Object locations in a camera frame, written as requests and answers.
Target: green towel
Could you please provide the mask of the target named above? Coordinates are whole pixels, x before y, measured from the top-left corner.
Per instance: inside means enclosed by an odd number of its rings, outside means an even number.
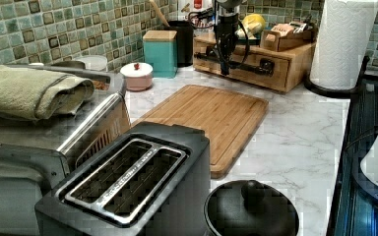
[[[27,120],[75,114],[94,93],[89,79],[0,65],[0,116]]]

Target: black lid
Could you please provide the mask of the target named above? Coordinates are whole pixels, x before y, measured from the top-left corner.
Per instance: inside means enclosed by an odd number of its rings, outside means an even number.
[[[220,185],[208,196],[204,212],[216,235],[294,236],[299,229],[290,200],[255,180]]]

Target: white marble countertop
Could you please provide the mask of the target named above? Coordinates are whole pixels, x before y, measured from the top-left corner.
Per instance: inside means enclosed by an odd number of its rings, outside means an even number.
[[[211,74],[179,69],[174,79],[154,79],[145,91],[126,93],[131,122],[186,85],[228,89],[269,100],[269,110],[229,173],[255,179],[286,195],[299,214],[299,236],[325,235],[337,177],[349,100],[315,94],[300,84],[283,94]]]

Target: teal canister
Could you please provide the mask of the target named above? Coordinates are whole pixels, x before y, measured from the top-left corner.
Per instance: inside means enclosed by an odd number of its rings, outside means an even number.
[[[143,36],[145,62],[152,65],[153,77],[174,78],[177,71],[177,44],[174,30],[149,30]]]

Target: toaster slot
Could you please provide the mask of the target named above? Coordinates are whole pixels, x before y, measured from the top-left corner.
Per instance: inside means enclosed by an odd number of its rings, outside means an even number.
[[[124,185],[113,199],[104,207],[116,215],[128,217],[137,206],[149,198],[161,179],[180,157],[180,153],[161,148],[130,181]]]
[[[131,142],[82,182],[70,197],[88,204],[93,203],[151,147],[148,143]]]
[[[68,203],[129,224],[162,190],[186,157],[181,149],[133,139],[65,196]]]

